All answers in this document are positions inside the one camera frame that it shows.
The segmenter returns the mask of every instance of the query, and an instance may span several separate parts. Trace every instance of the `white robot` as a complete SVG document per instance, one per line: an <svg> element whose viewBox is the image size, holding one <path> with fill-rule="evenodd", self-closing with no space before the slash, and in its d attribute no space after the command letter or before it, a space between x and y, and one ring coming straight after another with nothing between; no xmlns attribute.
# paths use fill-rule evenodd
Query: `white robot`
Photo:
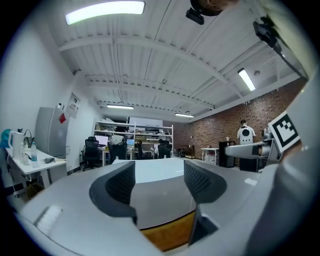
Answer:
<svg viewBox="0 0 320 256"><path fill-rule="evenodd" d="M235 157L268 159L251 191L219 166L184 162L184 181L197 207L190 246L177 256L267 253L297 227L318 191L319 58L284 5L260 2L272 22L256 23L257 34L269 44L274 42L269 28L276 31L296 55L308 81L287 110L269 123L263 141L225 149ZM280 163L284 151L299 140L303 150ZM51 255L163 255L135 227L139 216L128 204L134 169L129 162L68 176L37 195L16 217L30 238ZM117 193L119 188L126 191Z"/></svg>

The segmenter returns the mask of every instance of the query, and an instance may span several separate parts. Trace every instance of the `office chair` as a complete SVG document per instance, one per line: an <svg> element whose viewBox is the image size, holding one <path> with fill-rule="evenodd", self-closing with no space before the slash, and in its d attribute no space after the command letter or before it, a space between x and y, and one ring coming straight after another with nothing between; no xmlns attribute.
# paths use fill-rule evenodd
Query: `office chair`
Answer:
<svg viewBox="0 0 320 256"><path fill-rule="evenodd" d="M159 151L158 159L163 159L165 158L165 156L166 158L170 158L171 149L172 149L172 145L170 145L170 143L169 144L161 143L160 145L158 145L158 151Z"/></svg>
<svg viewBox="0 0 320 256"><path fill-rule="evenodd" d="M138 140L137 143L136 143L136 147L138 148L138 160L150 160L150 159L153 159L152 157L150 156L144 156L144 153L142 151L142 141L141 140Z"/></svg>
<svg viewBox="0 0 320 256"><path fill-rule="evenodd" d="M118 157L119 160L127 160L127 142L125 138L122 139L122 145L110 144L108 142L108 148L110 165L115 161L116 157Z"/></svg>
<svg viewBox="0 0 320 256"><path fill-rule="evenodd" d="M88 139L86 139L84 142L85 150L82 151L82 159L84 160L85 164L83 170L98 167L94 164L94 162L100 159L98 150L99 141L95 137L88 137Z"/></svg>

